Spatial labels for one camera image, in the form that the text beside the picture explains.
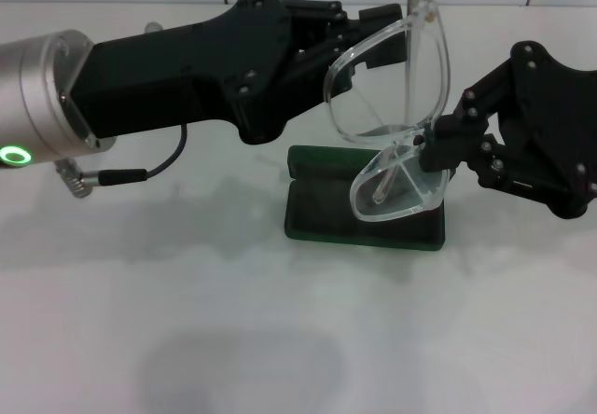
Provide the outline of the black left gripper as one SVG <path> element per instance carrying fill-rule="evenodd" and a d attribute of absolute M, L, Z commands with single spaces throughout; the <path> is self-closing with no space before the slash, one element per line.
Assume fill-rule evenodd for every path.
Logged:
<path fill-rule="evenodd" d="M 407 36 L 382 29 L 342 29 L 304 49 L 288 64 L 288 88 L 332 95 L 365 71 L 405 63 Z M 291 16 L 282 0 L 238 0 L 204 22 L 95 45 L 71 96 L 92 133 L 108 138 L 204 120 L 234 125 L 247 144 L 280 136 L 285 121 L 272 103 L 290 57 Z"/>

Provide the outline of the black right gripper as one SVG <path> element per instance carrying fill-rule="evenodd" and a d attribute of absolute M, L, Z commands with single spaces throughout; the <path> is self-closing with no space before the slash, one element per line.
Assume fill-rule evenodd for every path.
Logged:
<path fill-rule="evenodd" d="M 494 136 L 476 135 L 509 98 L 509 85 L 514 108 L 499 114 L 500 159 Z M 509 192 L 556 216 L 582 216 L 596 199 L 596 71 L 566 66 L 535 41 L 516 43 L 509 62 L 466 88 L 453 112 L 437 120 L 419 158 L 427 173 L 452 173 L 461 163 L 480 186 L 506 178 Z"/>

